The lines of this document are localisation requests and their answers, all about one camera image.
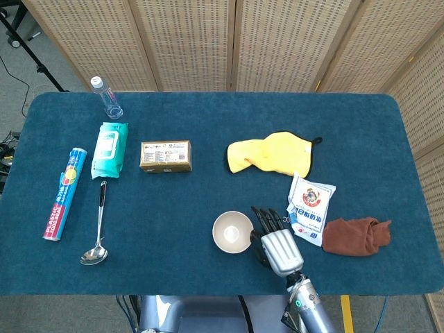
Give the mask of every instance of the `ladle handle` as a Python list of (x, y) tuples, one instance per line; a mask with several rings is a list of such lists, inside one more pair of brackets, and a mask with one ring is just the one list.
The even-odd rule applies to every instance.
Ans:
[(103, 206), (105, 205), (106, 180), (100, 185), (100, 201), (99, 201), (99, 222), (97, 223), (97, 241), (96, 246), (101, 245), (100, 231), (102, 227)]

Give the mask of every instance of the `cleaning mitt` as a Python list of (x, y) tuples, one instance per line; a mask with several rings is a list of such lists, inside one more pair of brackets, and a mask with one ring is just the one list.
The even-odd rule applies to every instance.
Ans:
[(390, 224), (391, 221), (379, 222), (373, 217), (330, 221), (324, 229), (322, 247), (337, 255), (373, 255), (380, 246), (390, 244)]
[(321, 142), (320, 137), (307, 141), (290, 132), (276, 132), (265, 139), (235, 142), (228, 146), (228, 166), (233, 173), (255, 165), (262, 171), (276, 171), (288, 176), (296, 171), (305, 178), (311, 169), (313, 145)]

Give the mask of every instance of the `brown towel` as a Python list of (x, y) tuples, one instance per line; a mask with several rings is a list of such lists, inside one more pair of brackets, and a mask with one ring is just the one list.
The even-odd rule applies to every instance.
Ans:
[(380, 223), (373, 217), (330, 221), (324, 229), (322, 247), (324, 251), (337, 255), (375, 254), (380, 246), (390, 244), (390, 223)]

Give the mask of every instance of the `tripod leg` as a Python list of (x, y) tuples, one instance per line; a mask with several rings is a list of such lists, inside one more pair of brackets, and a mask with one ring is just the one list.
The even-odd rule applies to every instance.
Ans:
[[(14, 30), (17, 30), (19, 28), (19, 25), (23, 21), (23, 18), (25, 17), (26, 13), (28, 12), (28, 9), (25, 7), (24, 4), (19, 5), (19, 9), (17, 9), (17, 12), (15, 13), (14, 19), (11, 23), (11, 26)], [(12, 33), (10, 31), (6, 31), (6, 35), (9, 37), (12, 37)]]
[(26, 45), (25, 41), (20, 37), (20, 35), (17, 33), (16, 30), (9, 24), (8, 20), (3, 17), (3, 15), (0, 15), (0, 22), (3, 23), (3, 25), (8, 29), (14, 40), (17, 40), (19, 42), (19, 45), (23, 47), (23, 49), (29, 54), (29, 56), (34, 60), (35, 64), (37, 65), (37, 72), (43, 73), (46, 75), (46, 77), (52, 82), (52, 84), (58, 89), (59, 92), (67, 92), (67, 90), (64, 90), (62, 86), (57, 82), (57, 80), (52, 76), (51, 73), (49, 73), (49, 70), (42, 64), (39, 58), (34, 54), (34, 52), (29, 48), (28, 45)]

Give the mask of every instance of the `black cable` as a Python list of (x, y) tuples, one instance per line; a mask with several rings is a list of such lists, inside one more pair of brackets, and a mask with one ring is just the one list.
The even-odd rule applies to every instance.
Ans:
[(2, 142), (0, 142), (0, 144), (5, 144), (5, 145), (6, 145), (6, 148), (8, 148), (9, 145), (10, 145), (11, 143), (13, 143), (13, 142), (18, 142), (18, 141), (19, 141), (19, 140), (16, 139), (16, 138), (14, 137), (14, 135), (12, 135), (12, 131), (10, 130), (9, 133), (8, 133), (8, 135), (6, 135), (6, 137), (3, 139)]
[(247, 322), (248, 333), (254, 333), (253, 324), (251, 323), (250, 312), (248, 311), (247, 303), (245, 303), (244, 297), (242, 295), (237, 296), (239, 302), (241, 303), (242, 309), (244, 311), (245, 321)]
[(8, 71), (8, 68), (6, 67), (5, 62), (3, 61), (3, 58), (1, 57), (1, 55), (0, 55), (0, 60), (1, 60), (1, 63), (3, 64), (3, 67), (5, 67), (6, 73), (8, 73), (8, 75), (9, 75), (10, 77), (12, 77), (12, 78), (14, 78), (14, 79), (20, 81), (21, 83), (23, 83), (23, 84), (25, 84), (25, 85), (27, 86), (27, 88), (26, 88), (26, 94), (25, 94), (25, 99), (24, 99), (24, 101), (23, 101), (22, 110), (21, 110), (21, 112), (22, 112), (22, 116), (26, 118), (25, 114), (23, 113), (23, 109), (24, 109), (24, 107), (25, 107), (26, 99), (28, 98), (28, 93), (29, 93), (29, 89), (30, 89), (29, 84), (26, 83), (26, 82), (23, 81), (23, 80), (20, 80), (19, 78), (16, 78), (15, 76), (13, 76), (13, 75)]
[(128, 306), (128, 303), (126, 302), (125, 295), (122, 295), (122, 298), (123, 298), (123, 303), (125, 303), (126, 311), (128, 312), (128, 315), (130, 316), (132, 327), (134, 329), (136, 329), (136, 326), (134, 325), (133, 315), (131, 314), (130, 307)]
[(117, 301), (117, 304), (122, 309), (123, 313), (125, 314), (126, 318), (128, 319), (128, 322), (130, 323), (131, 332), (136, 333), (136, 329), (135, 329), (135, 327), (133, 325), (133, 321), (131, 320), (130, 315), (126, 313), (125, 309), (123, 308), (123, 305), (120, 303), (120, 299), (119, 299), (118, 295), (116, 295), (116, 301)]
[(140, 308), (137, 300), (137, 295), (129, 295), (131, 306), (136, 313), (137, 323), (140, 323)]

